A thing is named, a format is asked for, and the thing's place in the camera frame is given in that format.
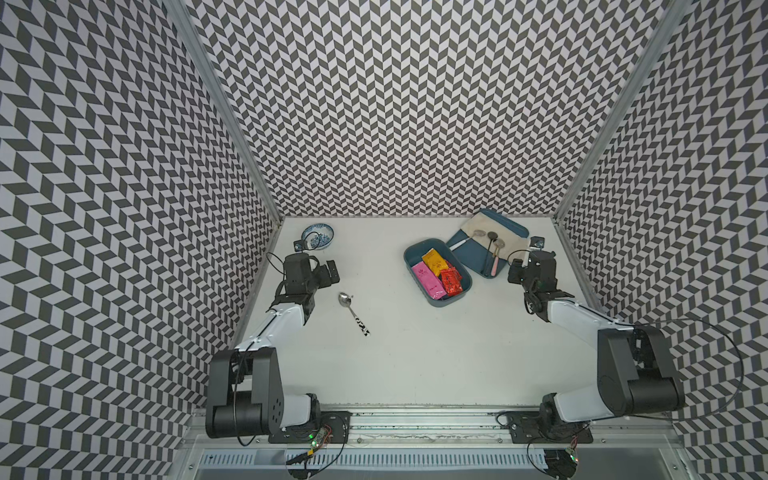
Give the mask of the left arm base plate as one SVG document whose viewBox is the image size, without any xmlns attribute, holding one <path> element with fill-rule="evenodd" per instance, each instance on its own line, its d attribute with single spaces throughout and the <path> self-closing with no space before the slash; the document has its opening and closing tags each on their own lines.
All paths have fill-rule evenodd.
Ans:
<svg viewBox="0 0 768 480">
<path fill-rule="evenodd" d="M 352 413 L 350 411 L 322 412 L 317 419 L 298 425 L 286 427 L 277 434 L 269 436 L 270 444 L 309 445 L 322 428 L 329 431 L 331 444 L 345 444 L 349 439 L 349 427 Z"/>
</svg>

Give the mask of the yellow tea bag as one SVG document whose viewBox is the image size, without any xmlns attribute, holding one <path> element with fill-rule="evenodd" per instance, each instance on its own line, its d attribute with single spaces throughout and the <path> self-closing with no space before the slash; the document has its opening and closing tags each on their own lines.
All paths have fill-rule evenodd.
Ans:
<svg viewBox="0 0 768 480">
<path fill-rule="evenodd" d="M 422 256 L 422 261 L 436 277 L 439 277 L 443 271 L 450 269 L 448 262 L 435 248 L 425 253 Z"/>
</svg>

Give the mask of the cow pattern handled spoon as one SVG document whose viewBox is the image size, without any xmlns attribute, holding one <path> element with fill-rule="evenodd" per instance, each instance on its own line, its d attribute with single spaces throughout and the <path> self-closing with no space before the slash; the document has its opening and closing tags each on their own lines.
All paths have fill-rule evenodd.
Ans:
<svg viewBox="0 0 768 480">
<path fill-rule="evenodd" d="M 349 313 L 352 315 L 355 323 L 357 324 L 357 326 L 361 330 L 362 334 L 364 336 L 369 336 L 370 335 L 370 330 L 366 327 L 366 325 L 362 322 L 360 317 L 357 315 L 357 313 L 352 308 L 352 296 L 347 294 L 347 293 L 345 293 L 345 292 L 340 292 L 338 294 L 338 301 L 339 301 L 340 305 L 345 307 L 349 311 Z"/>
</svg>

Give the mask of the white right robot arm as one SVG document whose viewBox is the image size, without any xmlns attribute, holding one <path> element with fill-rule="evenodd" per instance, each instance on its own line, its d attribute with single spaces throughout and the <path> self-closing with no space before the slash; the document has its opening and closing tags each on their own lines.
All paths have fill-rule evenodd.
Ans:
<svg viewBox="0 0 768 480">
<path fill-rule="evenodd" d="M 577 424 L 622 416 L 677 411 L 685 394 L 664 334 L 654 326 L 610 318 L 558 288 L 553 252 L 530 251 L 513 259 L 508 281 L 523 288 L 526 311 L 560 327 L 596 352 L 595 380 L 548 394 L 543 425 Z"/>
</svg>

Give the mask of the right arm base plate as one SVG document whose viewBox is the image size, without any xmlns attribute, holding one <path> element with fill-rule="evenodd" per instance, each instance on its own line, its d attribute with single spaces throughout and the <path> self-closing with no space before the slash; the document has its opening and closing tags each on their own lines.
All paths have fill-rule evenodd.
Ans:
<svg viewBox="0 0 768 480">
<path fill-rule="evenodd" d="M 516 445 L 533 443 L 587 445 L 594 442 L 589 422 L 568 423 L 557 417 L 545 417 L 531 411 L 504 411 L 496 415 Z"/>
</svg>

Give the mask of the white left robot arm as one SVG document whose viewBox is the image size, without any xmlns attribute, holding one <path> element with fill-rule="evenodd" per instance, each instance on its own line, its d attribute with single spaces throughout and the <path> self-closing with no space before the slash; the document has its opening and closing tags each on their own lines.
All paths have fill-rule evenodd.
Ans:
<svg viewBox="0 0 768 480">
<path fill-rule="evenodd" d="M 320 262 L 307 253 L 288 255 L 283 280 L 256 332 L 233 349 L 216 353 L 209 368 L 205 429 L 210 438 L 278 435 L 316 428 L 321 410 L 312 393 L 287 394 L 278 348 L 306 326 L 321 287 Z"/>
</svg>

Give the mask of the pink tea bag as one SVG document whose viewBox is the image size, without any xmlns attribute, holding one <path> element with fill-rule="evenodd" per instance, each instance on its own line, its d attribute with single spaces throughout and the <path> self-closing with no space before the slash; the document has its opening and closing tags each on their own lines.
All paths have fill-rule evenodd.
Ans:
<svg viewBox="0 0 768 480">
<path fill-rule="evenodd" d="M 447 291 L 440 279 L 424 262 L 414 265 L 411 268 L 411 272 L 429 299 L 442 300 L 447 296 Z"/>
</svg>

